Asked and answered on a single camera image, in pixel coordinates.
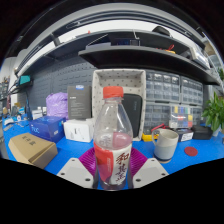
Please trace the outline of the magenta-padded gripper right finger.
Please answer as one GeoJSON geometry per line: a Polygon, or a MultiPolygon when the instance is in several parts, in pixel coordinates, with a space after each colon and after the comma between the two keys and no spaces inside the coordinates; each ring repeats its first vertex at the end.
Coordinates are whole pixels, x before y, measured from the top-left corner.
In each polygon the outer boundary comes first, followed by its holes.
{"type": "Polygon", "coordinates": [[[141,188],[163,177],[168,172],[156,158],[147,158],[139,150],[132,148],[129,161],[129,188],[141,188]]]}

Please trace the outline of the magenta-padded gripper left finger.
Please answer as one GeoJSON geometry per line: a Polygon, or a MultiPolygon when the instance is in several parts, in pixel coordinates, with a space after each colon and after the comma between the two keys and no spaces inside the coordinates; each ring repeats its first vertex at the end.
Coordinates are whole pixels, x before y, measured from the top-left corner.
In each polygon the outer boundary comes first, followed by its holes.
{"type": "Polygon", "coordinates": [[[79,158],[70,158],[58,176],[84,188],[97,188],[99,175],[93,148],[79,158]]]}

